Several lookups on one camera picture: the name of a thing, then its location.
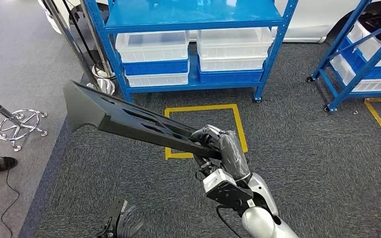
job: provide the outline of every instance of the metal pole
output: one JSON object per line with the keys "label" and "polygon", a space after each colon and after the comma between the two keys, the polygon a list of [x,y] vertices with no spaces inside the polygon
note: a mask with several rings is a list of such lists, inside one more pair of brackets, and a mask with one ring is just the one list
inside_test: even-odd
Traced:
{"label": "metal pole", "polygon": [[88,26],[90,27],[91,35],[93,36],[94,42],[96,43],[97,51],[100,55],[101,63],[103,65],[104,71],[107,74],[105,78],[115,78],[115,74],[113,73],[112,68],[110,67],[108,63],[106,54],[103,51],[103,46],[101,45],[101,41],[97,36],[96,28],[94,27],[94,24],[91,21],[91,17],[90,17],[90,13],[88,11],[87,5],[85,5],[84,0],[79,0],[79,2],[81,3],[82,10],[84,12],[85,19],[87,19]]}
{"label": "metal pole", "polygon": [[44,0],[44,2],[49,7],[49,11],[52,14],[53,19],[55,20],[55,23],[59,27],[61,33],[63,36],[65,36],[65,39],[68,41],[69,45],[71,46],[71,49],[75,53],[76,57],[78,58],[82,69],[84,70],[85,75],[87,75],[88,79],[90,80],[91,84],[93,85],[94,89],[101,92],[101,88],[94,77],[93,73],[91,72],[90,67],[88,66],[87,60],[85,59],[84,55],[81,52],[81,49],[79,48],[77,42],[73,38],[69,26],[67,26],[66,22],[61,16],[61,13],[56,8],[55,3],[53,0]]}

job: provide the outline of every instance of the white plastic bin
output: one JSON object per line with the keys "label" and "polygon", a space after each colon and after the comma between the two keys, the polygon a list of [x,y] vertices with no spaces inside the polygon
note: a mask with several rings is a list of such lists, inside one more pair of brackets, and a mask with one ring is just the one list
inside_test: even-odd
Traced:
{"label": "white plastic bin", "polygon": [[[356,76],[350,64],[344,59],[343,56],[337,55],[330,61],[331,65],[338,72],[345,85],[351,82]],[[381,91],[381,79],[363,79],[353,89],[353,92],[371,92]]]}
{"label": "white plastic bin", "polygon": [[268,55],[250,58],[204,58],[199,57],[201,71],[231,71],[262,69]]}
{"label": "white plastic bin", "polygon": [[186,73],[167,73],[167,74],[146,74],[131,75],[125,74],[130,87],[150,87],[188,84],[190,61],[188,62],[188,72]]}
{"label": "white plastic bin", "polygon": [[197,32],[198,54],[204,58],[263,57],[271,44],[271,31],[267,27]]}
{"label": "white plastic bin", "polygon": [[[348,39],[354,43],[368,35],[370,35],[370,32],[366,30],[360,22],[357,21],[347,36]],[[371,37],[370,39],[358,45],[358,49],[361,51],[363,57],[366,60],[370,60],[370,58],[376,53],[376,51],[378,51],[380,47],[381,41],[376,39],[376,37]],[[376,66],[381,66],[381,60],[376,64]]]}
{"label": "white plastic bin", "polygon": [[123,63],[188,58],[189,31],[121,33],[116,37],[116,50]]}

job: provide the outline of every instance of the gray carpet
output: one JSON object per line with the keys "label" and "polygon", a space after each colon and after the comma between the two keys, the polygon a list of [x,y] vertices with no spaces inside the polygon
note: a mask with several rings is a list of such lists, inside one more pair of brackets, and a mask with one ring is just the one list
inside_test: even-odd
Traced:
{"label": "gray carpet", "polygon": [[[251,102],[253,89],[136,94],[134,100],[157,113],[237,104],[250,167],[266,180],[281,217],[300,237],[381,237],[381,128],[362,100],[324,113],[322,83],[305,83],[327,47],[283,45],[261,104]],[[228,110],[172,118],[235,127]],[[216,204],[204,197],[195,171],[192,160],[165,161],[164,148],[90,126],[68,135],[65,125],[20,236],[93,237],[119,195],[146,218],[139,237],[234,237]],[[247,237],[238,216],[223,213]]]}

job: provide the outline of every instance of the black cable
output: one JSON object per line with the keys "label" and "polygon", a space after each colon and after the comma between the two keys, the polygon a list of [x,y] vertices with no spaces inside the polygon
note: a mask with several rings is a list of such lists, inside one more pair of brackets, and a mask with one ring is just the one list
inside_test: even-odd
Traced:
{"label": "black cable", "polygon": [[73,14],[72,14],[71,10],[69,9],[68,3],[66,3],[66,0],[62,0],[62,2],[63,2],[63,4],[65,5],[65,8],[66,8],[66,10],[67,10],[68,13],[69,13],[69,18],[72,20],[72,22],[73,22],[73,24],[74,24],[74,26],[75,26],[75,28],[76,28],[76,31],[78,32],[78,34],[79,34],[79,36],[80,36],[80,38],[81,38],[81,40],[82,40],[82,43],[84,44],[85,49],[87,50],[88,55],[90,56],[90,58],[91,58],[91,60],[93,61],[93,63],[94,63],[94,64],[97,64],[95,58],[94,58],[93,55],[91,54],[91,50],[90,50],[90,48],[88,47],[87,42],[86,42],[85,39],[84,39],[84,36],[82,35],[81,31],[79,30],[78,24],[76,23],[75,18],[73,17]]}
{"label": "black cable", "polygon": [[220,208],[229,208],[229,209],[232,209],[232,207],[226,207],[226,206],[223,206],[223,205],[218,205],[215,210],[217,210],[217,215],[218,217],[224,222],[224,224],[226,224],[226,226],[228,226],[228,228],[234,232],[234,234],[237,235],[238,238],[242,238],[233,228],[231,228],[231,226],[226,222],[226,220],[224,220],[224,218],[221,216],[220,214]]}
{"label": "black cable", "polygon": [[2,222],[2,224],[8,229],[8,231],[9,231],[9,233],[11,234],[10,236],[9,236],[9,238],[12,238],[12,230],[11,230],[11,228],[3,221],[3,216],[5,215],[5,213],[11,208],[11,206],[12,205],[14,205],[14,203],[19,199],[19,197],[20,197],[20,193],[16,190],[16,189],[14,189],[13,187],[11,187],[11,185],[9,185],[9,183],[8,183],[8,177],[9,177],[9,171],[11,170],[10,168],[9,168],[9,164],[7,165],[8,166],[8,171],[7,171],[7,173],[6,173],[6,185],[12,190],[12,191],[14,191],[14,192],[16,192],[17,193],[17,198],[11,203],[11,205],[9,205],[6,209],[5,209],[5,211],[2,213],[2,215],[0,216],[0,221]]}

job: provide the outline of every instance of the chrome stool base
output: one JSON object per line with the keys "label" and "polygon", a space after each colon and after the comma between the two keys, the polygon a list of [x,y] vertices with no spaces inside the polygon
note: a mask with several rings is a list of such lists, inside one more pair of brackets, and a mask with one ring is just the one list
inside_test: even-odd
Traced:
{"label": "chrome stool base", "polygon": [[[109,94],[113,96],[115,94],[115,84],[109,79],[106,78],[97,78],[97,82],[100,86],[101,92],[105,94]],[[88,83],[87,87],[93,88],[94,85],[92,83]]]}
{"label": "chrome stool base", "polygon": [[39,128],[40,118],[47,117],[47,113],[33,109],[22,109],[12,113],[10,118],[0,122],[0,139],[10,141],[14,151],[20,151],[21,146],[15,142],[25,138],[33,131],[41,132],[41,136],[47,136],[47,131]]}

